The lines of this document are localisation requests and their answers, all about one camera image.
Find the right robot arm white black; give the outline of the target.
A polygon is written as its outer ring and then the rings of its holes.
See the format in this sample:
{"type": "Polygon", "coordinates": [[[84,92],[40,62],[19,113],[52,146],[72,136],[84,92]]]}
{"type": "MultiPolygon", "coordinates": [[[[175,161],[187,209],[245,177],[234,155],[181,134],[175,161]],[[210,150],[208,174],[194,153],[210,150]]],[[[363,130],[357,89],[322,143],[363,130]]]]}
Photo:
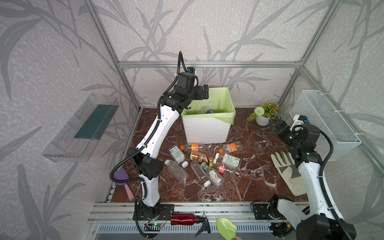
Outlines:
{"type": "Polygon", "coordinates": [[[299,116],[299,121],[301,125],[290,127],[284,120],[270,119],[269,127],[291,148],[295,166],[304,180],[309,213],[305,214],[294,202],[280,198],[276,198],[273,212],[286,218],[298,240],[353,240],[356,229],[345,222],[324,175],[334,151],[333,143],[306,116],[299,116]]]}

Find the bottle orange label orange cap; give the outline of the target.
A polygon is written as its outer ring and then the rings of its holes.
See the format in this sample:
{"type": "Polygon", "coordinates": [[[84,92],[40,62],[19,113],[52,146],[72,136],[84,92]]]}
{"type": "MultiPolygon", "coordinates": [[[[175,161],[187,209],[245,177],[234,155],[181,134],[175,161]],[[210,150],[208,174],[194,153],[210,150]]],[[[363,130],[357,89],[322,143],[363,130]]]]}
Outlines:
{"type": "Polygon", "coordinates": [[[231,154],[234,152],[239,152],[243,150],[244,146],[242,142],[240,141],[235,141],[229,144],[224,144],[220,149],[219,149],[219,154],[231,154]]]}

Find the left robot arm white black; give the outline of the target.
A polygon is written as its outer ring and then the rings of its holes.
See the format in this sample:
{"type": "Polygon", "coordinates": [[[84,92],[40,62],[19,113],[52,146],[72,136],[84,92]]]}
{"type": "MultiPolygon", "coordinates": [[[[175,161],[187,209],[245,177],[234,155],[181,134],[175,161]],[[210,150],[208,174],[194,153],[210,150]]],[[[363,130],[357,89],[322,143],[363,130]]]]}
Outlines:
{"type": "Polygon", "coordinates": [[[139,181],[142,184],[142,198],[135,204],[134,219],[139,213],[145,218],[153,219],[161,213],[159,193],[159,175],[164,162],[158,160],[160,147],[174,122],[183,110],[188,109],[192,101],[209,98],[208,85],[199,85],[198,77],[191,71],[178,73],[171,86],[160,96],[157,104],[157,116],[149,131],[136,146],[130,148],[128,155],[110,172],[110,179],[116,184],[139,181]],[[131,160],[139,174],[137,178],[119,180],[115,172],[131,160]]]}

